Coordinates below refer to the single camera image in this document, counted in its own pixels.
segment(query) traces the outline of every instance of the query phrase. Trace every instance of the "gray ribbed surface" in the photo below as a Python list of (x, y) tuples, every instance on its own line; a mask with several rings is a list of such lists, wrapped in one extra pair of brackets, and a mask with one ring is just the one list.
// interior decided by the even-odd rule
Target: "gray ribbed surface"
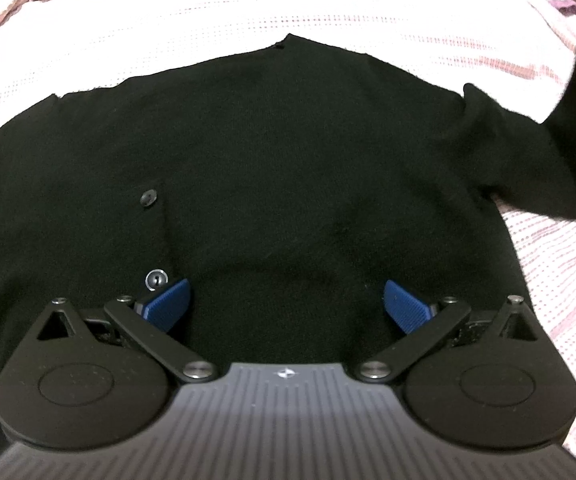
[(386, 386), (354, 381), (341, 365), (288, 368), (296, 374), (282, 378), (284, 366), (234, 364), (183, 387), (165, 416), (107, 449), (15, 444), (0, 480), (576, 480), (576, 460), (557, 446), (462, 450), (411, 420)]

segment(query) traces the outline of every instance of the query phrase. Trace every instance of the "black sweater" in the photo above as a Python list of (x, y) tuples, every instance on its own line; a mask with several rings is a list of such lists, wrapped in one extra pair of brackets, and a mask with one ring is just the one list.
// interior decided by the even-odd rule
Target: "black sweater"
[(172, 334), (222, 367), (356, 363), (403, 336), (386, 280), (529, 297), (493, 194), (576, 219), (576, 65), (543, 124), (291, 34), (49, 97), (0, 128), (0, 370), (51, 298), (140, 296), (152, 269), (190, 280)]

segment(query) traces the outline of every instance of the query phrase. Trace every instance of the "blue textured pad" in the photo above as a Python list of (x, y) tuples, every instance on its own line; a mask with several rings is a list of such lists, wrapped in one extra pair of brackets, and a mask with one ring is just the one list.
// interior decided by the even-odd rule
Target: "blue textured pad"
[(162, 332), (168, 332), (183, 317), (189, 305), (190, 282), (182, 280), (144, 305), (142, 316)]
[(388, 280), (383, 289), (383, 304), (388, 315), (406, 334), (433, 317), (430, 307), (411, 296), (392, 280)]

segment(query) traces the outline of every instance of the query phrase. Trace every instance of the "black sleeve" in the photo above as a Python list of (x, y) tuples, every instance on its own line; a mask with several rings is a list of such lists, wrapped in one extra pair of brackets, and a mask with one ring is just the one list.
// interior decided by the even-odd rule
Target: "black sleeve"
[(549, 117), (538, 124), (508, 111), (471, 84), (463, 114), (438, 146), (471, 187), (517, 208), (576, 219), (576, 60)]

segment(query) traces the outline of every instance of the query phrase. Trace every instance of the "dotted pattern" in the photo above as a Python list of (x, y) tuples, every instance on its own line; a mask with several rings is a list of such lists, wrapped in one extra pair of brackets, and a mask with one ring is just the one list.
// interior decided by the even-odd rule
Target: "dotted pattern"
[[(0, 126), (51, 94), (265, 48), (289, 32), (458, 93), (473, 83), (542, 121), (576, 52), (576, 16), (547, 0), (0, 0), (2, 12)], [(576, 378), (576, 221), (498, 206), (539, 320)], [(576, 420), (565, 446), (576, 456)]]

